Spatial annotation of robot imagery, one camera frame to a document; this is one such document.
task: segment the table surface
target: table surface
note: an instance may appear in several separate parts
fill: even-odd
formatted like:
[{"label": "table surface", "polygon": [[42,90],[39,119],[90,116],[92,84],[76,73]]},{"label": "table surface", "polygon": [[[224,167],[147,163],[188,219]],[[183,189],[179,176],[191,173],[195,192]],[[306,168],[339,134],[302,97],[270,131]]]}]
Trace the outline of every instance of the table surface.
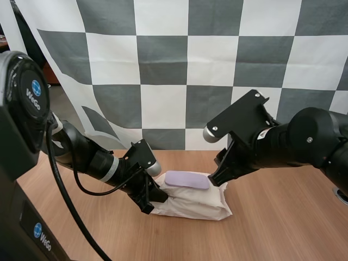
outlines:
[{"label": "table surface", "polygon": [[[163,172],[216,169],[216,152],[155,154]],[[229,182],[225,197],[233,215],[222,221],[145,215],[125,193],[89,196],[70,170],[60,172],[87,228],[112,260],[347,260],[348,206],[309,166],[259,170]],[[93,191],[110,188],[87,175],[81,180]],[[101,260],[69,213],[45,155],[18,182],[71,259]]]}]

